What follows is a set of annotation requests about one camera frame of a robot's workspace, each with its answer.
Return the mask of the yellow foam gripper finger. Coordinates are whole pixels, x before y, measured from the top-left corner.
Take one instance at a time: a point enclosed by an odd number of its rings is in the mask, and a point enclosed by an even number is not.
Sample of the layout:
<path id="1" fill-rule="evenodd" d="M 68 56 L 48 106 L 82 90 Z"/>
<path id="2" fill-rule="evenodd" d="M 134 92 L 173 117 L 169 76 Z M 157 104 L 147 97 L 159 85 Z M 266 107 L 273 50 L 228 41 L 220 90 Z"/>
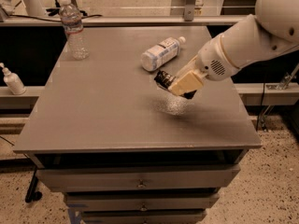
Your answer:
<path id="1" fill-rule="evenodd" d="M 205 73 L 201 73 L 199 70 L 192 70 L 181 77 L 177 77 L 169 86 L 168 90 L 176 96 L 197 91 L 204 86 L 205 78 Z"/>
<path id="2" fill-rule="evenodd" d="M 192 59 L 188 61 L 186 65 L 184 65 L 177 73 L 177 78 L 184 78 L 190 76 L 197 76 L 197 66 L 196 66 L 197 56 L 194 56 Z"/>

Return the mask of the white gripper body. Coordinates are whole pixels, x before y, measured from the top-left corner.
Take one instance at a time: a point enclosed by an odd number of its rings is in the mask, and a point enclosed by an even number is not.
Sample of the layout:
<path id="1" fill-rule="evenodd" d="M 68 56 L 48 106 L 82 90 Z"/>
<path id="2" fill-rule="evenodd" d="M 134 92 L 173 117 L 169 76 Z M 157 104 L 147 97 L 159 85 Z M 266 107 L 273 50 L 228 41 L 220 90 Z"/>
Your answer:
<path id="1" fill-rule="evenodd" d="M 240 71 L 228 57 L 223 40 L 224 34 L 217 35 L 206 42 L 197 53 L 196 66 L 209 80 L 224 80 Z"/>

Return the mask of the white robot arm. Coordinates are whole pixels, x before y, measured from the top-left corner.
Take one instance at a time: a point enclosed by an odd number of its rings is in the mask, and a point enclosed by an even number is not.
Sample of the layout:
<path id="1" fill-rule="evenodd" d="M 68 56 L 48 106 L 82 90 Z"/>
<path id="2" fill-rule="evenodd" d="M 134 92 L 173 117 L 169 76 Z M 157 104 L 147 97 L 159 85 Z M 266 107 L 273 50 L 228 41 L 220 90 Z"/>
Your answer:
<path id="1" fill-rule="evenodd" d="M 256 0 L 255 13 L 206 42 L 168 89 L 176 96 L 197 91 L 207 79 L 224 80 L 298 48 L 299 0 Z"/>

